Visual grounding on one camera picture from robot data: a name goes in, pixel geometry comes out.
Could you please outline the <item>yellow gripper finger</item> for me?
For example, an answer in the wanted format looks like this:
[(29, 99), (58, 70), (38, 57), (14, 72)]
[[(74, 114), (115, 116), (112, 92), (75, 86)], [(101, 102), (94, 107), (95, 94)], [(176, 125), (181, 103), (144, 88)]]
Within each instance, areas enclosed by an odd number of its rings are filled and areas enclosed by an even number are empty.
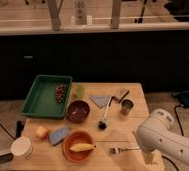
[(143, 155), (143, 158), (144, 158), (144, 162), (146, 164), (152, 164), (153, 163), (153, 160), (154, 160), (154, 153), (153, 152), (143, 151), (142, 155)]

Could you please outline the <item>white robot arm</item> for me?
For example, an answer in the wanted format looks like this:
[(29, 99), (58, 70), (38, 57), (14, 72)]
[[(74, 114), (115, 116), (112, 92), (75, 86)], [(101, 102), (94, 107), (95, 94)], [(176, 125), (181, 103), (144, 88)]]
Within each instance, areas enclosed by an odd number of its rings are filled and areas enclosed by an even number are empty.
[(144, 152), (155, 149), (189, 166), (189, 138), (173, 133), (174, 117), (164, 109), (155, 109), (137, 128), (135, 138)]

